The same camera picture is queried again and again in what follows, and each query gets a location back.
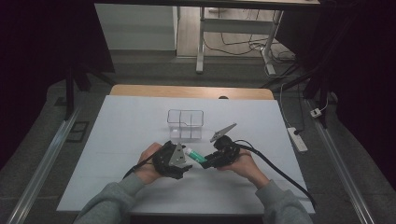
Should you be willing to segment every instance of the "white surface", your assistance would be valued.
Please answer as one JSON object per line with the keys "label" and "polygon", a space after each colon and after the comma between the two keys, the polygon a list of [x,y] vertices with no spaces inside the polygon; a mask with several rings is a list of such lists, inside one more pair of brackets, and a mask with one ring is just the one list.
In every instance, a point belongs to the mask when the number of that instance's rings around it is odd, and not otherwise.
{"label": "white surface", "polygon": [[95,8],[109,49],[176,49],[176,7],[95,4]]}
{"label": "white surface", "polygon": [[288,128],[289,136],[291,138],[291,142],[297,147],[299,152],[305,152],[308,150],[306,147],[303,138],[299,134],[295,134],[295,128]]}
{"label": "white surface", "polygon": [[[215,149],[209,139],[215,131],[236,122],[227,133],[233,140],[244,139],[264,154],[285,174],[305,188],[277,101],[212,100],[107,96],[91,135],[64,192],[58,211],[80,211],[107,183],[120,181],[136,164],[140,153],[152,142],[169,140],[169,109],[203,110],[202,139],[184,143],[201,155]],[[137,194],[135,214],[258,215],[263,206],[256,189],[233,172],[204,170],[193,164],[184,178],[161,178]],[[309,213],[309,200],[259,157],[259,167],[282,189],[291,189]]]}

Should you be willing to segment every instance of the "white table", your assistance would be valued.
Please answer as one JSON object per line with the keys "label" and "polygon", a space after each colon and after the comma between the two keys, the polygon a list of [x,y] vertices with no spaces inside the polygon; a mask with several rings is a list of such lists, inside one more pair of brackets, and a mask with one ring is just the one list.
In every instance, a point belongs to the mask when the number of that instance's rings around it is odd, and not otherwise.
{"label": "white table", "polygon": [[[234,122],[228,135],[248,140],[284,173],[305,187],[277,101],[107,96],[64,192],[58,211],[80,211],[107,183],[120,181],[152,142],[169,140],[169,109],[204,111],[202,139],[184,143],[202,155],[215,151],[209,139],[215,131]],[[309,200],[259,157],[259,167],[282,189],[291,189],[309,213]],[[260,215],[263,206],[255,188],[232,172],[204,170],[187,158],[193,168],[184,178],[161,178],[137,194],[133,214]]]}

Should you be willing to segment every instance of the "green object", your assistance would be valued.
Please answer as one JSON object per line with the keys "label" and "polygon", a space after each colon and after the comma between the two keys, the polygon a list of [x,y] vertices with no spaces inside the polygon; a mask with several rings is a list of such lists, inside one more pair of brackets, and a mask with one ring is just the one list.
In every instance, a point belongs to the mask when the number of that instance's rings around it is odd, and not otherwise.
{"label": "green object", "polygon": [[206,159],[198,154],[196,151],[192,150],[191,148],[187,148],[186,154],[192,158],[193,160],[197,161],[198,163],[206,161]]}

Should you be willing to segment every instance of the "hand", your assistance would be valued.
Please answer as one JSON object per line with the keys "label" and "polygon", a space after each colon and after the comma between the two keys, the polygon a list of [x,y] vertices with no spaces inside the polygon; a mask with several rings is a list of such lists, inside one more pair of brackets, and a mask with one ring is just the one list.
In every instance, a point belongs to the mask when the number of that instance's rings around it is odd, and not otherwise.
{"label": "hand", "polygon": [[218,170],[234,171],[238,175],[247,178],[248,181],[256,186],[257,189],[261,189],[270,182],[267,176],[265,176],[265,174],[263,174],[256,165],[256,162],[254,162],[253,158],[251,157],[251,153],[242,148],[239,151],[239,157],[233,164],[219,167]]}
{"label": "hand", "polygon": [[[142,152],[140,155],[139,162],[147,159],[151,156],[154,152],[158,151],[162,145],[158,143],[153,143],[149,146],[145,151]],[[144,164],[143,166],[139,167],[134,171],[134,173],[147,185],[154,182],[156,179],[162,177],[158,172],[155,170],[154,165],[152,164],[152,160],[149,160],[148,163]]]}

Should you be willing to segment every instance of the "person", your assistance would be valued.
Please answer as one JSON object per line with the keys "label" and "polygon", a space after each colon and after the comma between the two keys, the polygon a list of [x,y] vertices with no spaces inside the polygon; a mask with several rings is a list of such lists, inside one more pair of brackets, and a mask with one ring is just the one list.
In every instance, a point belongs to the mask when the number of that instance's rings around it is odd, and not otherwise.
{"label": "person", "polygon": [[[139,162],[160,148],[160,144],[153,143],[142,152]],[[218,170],[234,171],[256,186],[256,195],[264,205],[265,223],[312,223],[292,192],[281,190],[274,181],[269,180],[258,168],[249,151],[241,149],[233,164]],[[84,206],[75,223],[120,223],[134,206],[136,193],[161,177],[150,162],[143,165],[121,182],[106,185]]]}

